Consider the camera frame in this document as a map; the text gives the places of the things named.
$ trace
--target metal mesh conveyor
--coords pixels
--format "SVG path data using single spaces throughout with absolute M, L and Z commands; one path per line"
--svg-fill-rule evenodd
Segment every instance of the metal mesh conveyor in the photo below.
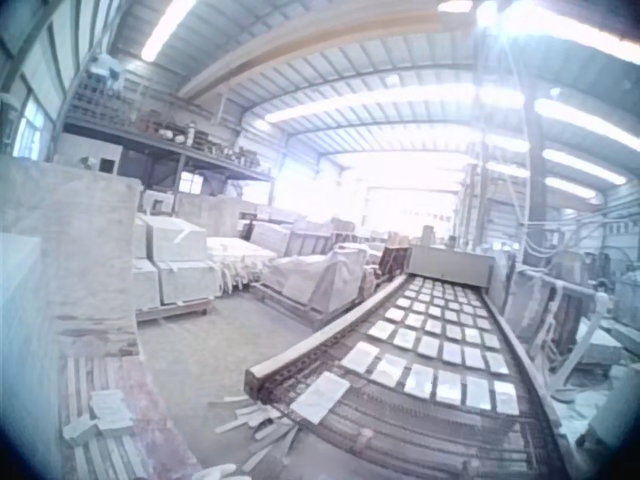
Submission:
M 385 318 L 390 309 L 401 311 L 399 320 Z M 369 334 L 380 321 L 393 326 L 386 339 Z M 401 329 L 408 342 L 396 337 Z M 308 341 L 248 370 L 245 388 L 328 443 L 400 474 L 565 478 L 553 424 L 503 329 L 475 289 L 402 277 Z M 372 360 L 345 361 L 360 342 Z M 400 363 L 397 382 L 391 360 Z M 416 396 L 415 365 L 432 374 L 430 385 L 420 385 L 424 398 Z M 325 372 L 348 387 L 315 424 L 292 404 Z

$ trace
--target warehouse ceiling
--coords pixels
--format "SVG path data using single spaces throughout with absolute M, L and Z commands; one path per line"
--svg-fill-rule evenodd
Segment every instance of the warehouse ceiling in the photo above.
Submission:
M 170 3 L 136 0 L 120 50 L 140 56 Z M 224 95 L 245 123 L 345 166 L 354 152 L 468 153 L 483 138 L 480 98 L 492 160 L 525 167 L 531 78 L 549 175 L 597 191 L 640 176 L 640 47 L 589 26 L 622 17 L 520 0 L 480 28 L 482 2 L 466 3 L 198 0 L 153 63 L 183 97 Z

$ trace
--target conveyor belt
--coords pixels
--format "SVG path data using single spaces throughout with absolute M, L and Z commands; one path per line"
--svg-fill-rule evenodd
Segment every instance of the conveyor belt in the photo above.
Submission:
M 270 403 L 328 443 L 398 473 L 417 478 L 567 477 L 554 430 L 528 371 L 479 292 L 429 279 L 423 284 L 419 277 L 394 283 L 382 299 L 342 317 L 319 332 L 319 336 L 316 334 L 315 339 L 302 342 L 280 357 L 248 370 L 247 392 Z M 416 313 L 412 310 L 413 302 L 419 301 L 419 295 L 425 295 L 420 303 L 426 304 L 427 311 L 432 306 L 442 309 L 441 318 L 437 318 L 442 323 L 440 334 L 425 330 L 426 320 L 435 318 L 437 312 L 434 311 L 420 314 L 425 317 L 420 325 L 410 327 L 406 324 L 408 313 Z M 411 302 L 410 306 L 397 306 L 398 300 L 403 298 Z M 385 319 L 391 308 L 404 310 L 402 320 Z M 446 311 L 455 312 L 457 319 L 454 321 L 451 313 L 447 314 L 450 320 L 445 319 Z M 469 316 L 464 320 L 473 325 L 461 323 L 461 313 L 467 313 Z M 368 334 L 379 321 L 393 324 L 393 331 L 386 340 Z M 462 338 L 452 338 L 451 335 L 455 336 L 457 332 L 447 326 L 460 327 Z M 468 337 L 465 326 L 473 329 Z M 401 349 L 392 343 L 401 328 L 416 334 L 411 349 Z M 495 335 L 499 345 L 482 335 L 478 344 L 475 334 L 482 332 Z M 432 344 L 437 342 L 439 345 L 433 358 L 417 352 L 421 339 L 426 336 L 432 338 Z M 341 363 L 359 342 L 379 349 L 364 373 Z M 443 359 L 445 343 L 462 347 L 464 354 L 460 363 L 455 358 L 453 363 L 451 359 Z M 483 363 L 484 368 L 465 365 L 473 360 L 471 355 L 467 358 L 467 352 L 474 352 L 464 350 L 464 347 L 477 349 L 476 354 L 479 351 L 482 360 L 477 366 L 482 367 Z M 371 379 L 387 354 L 406 361 L 393 387 Z M 495 358 L 495 354 L 502 355 L 508 373 L 491 371 L 488 359 L 492 355 Z M 433 388 L 428 398 L 405 392 L 413 365 L 432 369 Z M 325 372 L 346 380 L 349 386 L 316 425 L 291 406 Z M 443 401 L 450 391 L 442 390 L 444 396 L 437 393 L 441 386 L 444 387 L 448 374 L 461 381 L 459 404 L 455 404 L 458 403 L 456 400 L 449 400 L 454 404 Z M 488 386 L 489 403 L 487 399 L 480 401 L 482 388 L 480 393 L 478 390 L 471 392 L 469 384 L 477 386 L 478 383 Z M 498 404 L 496 385 L 504 384 L 515 387 L 517 413 L 513 410 L 505 413 L 513 406 L 503 402 L 503 395 L 500 406 Z M 455 397 L 457 391 L 455 388 L 453 391 Z

